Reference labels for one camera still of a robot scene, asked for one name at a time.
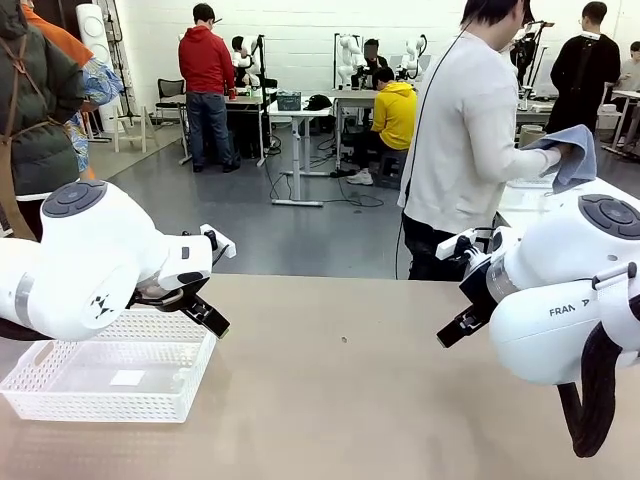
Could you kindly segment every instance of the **man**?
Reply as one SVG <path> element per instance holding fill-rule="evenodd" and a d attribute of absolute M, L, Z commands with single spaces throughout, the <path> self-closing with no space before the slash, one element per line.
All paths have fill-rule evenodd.
<path fill-rule="evenodd" d="M 0 142 L 0 204 L 16 236 L 40 240 L 42 202 L 78 179 L 62 124 L 84 88 L 80 67 L 27 24 L 20 0 L 0 0 L 0 85 L 0 137 L 9 134 Z"/>
<path fill-rule="evenodd" d="M 553 107 L 547 133 L 581 124 L 595 132 L 605 84 L 620 79 L 620 49 L 600 30 L 606 15 L 604 3 L 587 4 L 582 12 L 584 32 L 562 47 L 551 70 L 551 81 L 560 96 Z"/>
<path fill-rule="evenodd" d="M 223 172 L 230 173 L 240 168 L 232 160 L 224 98 L 225 87 L 232 92 L 232 96 L 235 95 L 231 55 L 222 38 L 211 32 L 216 16 L 209 5 L 196 5 L 193 20 L 196 26 L 187 30 L 178 51 L 180 72 L 187 82 L 193 171 L 200 173 L 205 166 L 203 123 L 208 122 Z"/>
<path fill-rule="evenodd" d="M 360 168 L 357 175 L 347 178 L 352 185 L 373 185 L 369 173 L 367 152 L 380 155 L 385 150 L 408 150 L 411 146 L 418 97 L 408 83 L 396 82 L 389 67 L 373 74 L 378 93 L 373 109 L 373 126 L 356 140 L 353 161 Z"/>
<path fill-rule="evenodd" d="M 531 20 L 528 7 L 526 0 L 468 0 L 463 32 L 425 73 L 398 202 L 412 280 L 460 281 L 457 264 L 436 259 L 438 244 L 491 227 L 505 182 L 538 176 L 567 150 L 514 145 L 518 82 L 499 52 Z"/>
<path fill-rule="evenodd" d="M 624 90 L 627 92 L 640 91 L 640 42 L 631 44 L 631 59 L 622 64 L 622 74 L 620 80 L 615 86 L 615 90 Z M 620 113 L 624 112 L 624 106 L 627 103 L 626 98 L 618 97 L 612 100 Z M 633 121 L 633 106 L 627 111 L 627 115 L 622 121 L 622 133 L 629 131 L 631 122 Z M 626 135 L 620 137 L 620 145 L 627 143 Z"/>

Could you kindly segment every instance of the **man in yellow hoodie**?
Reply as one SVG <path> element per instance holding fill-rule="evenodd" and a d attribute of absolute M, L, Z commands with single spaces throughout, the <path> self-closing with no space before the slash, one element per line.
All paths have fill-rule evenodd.
<path fill-rule="evenodd" d="M 380 68 L 373 74 L 373 85 L 380 93 L 373 109 L 373 126 L 355 142 L 353 162 L 361 170 L 348 177 L 352 185 L 373 185 L 369 173 L 370 150 L 382 154 L 385 150 L 409 150 L 413 137 L 418 97 L 408 83 L 396 82 L 393 70 Z"/>

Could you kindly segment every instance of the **white sweater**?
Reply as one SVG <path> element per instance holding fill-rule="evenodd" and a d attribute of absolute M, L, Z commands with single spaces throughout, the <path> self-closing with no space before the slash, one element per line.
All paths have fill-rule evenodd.
<path fill-rule="evenodd" d="M 449 233 L 490 227 L 508 180 L 536 177 L 558 163 L 557 149 L 515 148 L 517 109 L 513 69 L 483 40 L 462 34 L 444 61 L 432 63 L 420 87 L 398 201 L 405 206 L 411 177 L 406 215 Z"/>

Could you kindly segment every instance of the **robot control button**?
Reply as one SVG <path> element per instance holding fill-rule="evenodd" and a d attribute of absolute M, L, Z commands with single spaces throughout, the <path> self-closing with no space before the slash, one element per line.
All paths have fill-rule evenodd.
<path fill-rule="evenodd" d="M 600 210 L 614 224 L 630 225 L 636 221 L 633 210 L 620 202 L 605 200 L 600 203 Z"/>
<path fill-rule="evenodd" d="M 87 193 L 89 193 L 89 187 L 73 183 L 56 196 L 56 201 L 62 205 L 71 205 L 86 197 Z"/>

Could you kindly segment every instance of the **gray cloth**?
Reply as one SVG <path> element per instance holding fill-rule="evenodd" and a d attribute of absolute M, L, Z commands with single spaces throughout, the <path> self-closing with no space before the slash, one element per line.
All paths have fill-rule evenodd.
<path fill-rule="evenodd" d="M 553 192 L 566 192 L 578 185 L 595 180 L 598 175 L 596 147 L 593 133 L 584 125 L 547 135 L 537 142 L 527 145 L 523 150 L 547 150 L 559 143 L 568 143 L 573 145 L 574 149 L 569 157 L 563 158 L 560 163 L 543 174 L 544 176 L 558 173 L 553 182 Z"/>

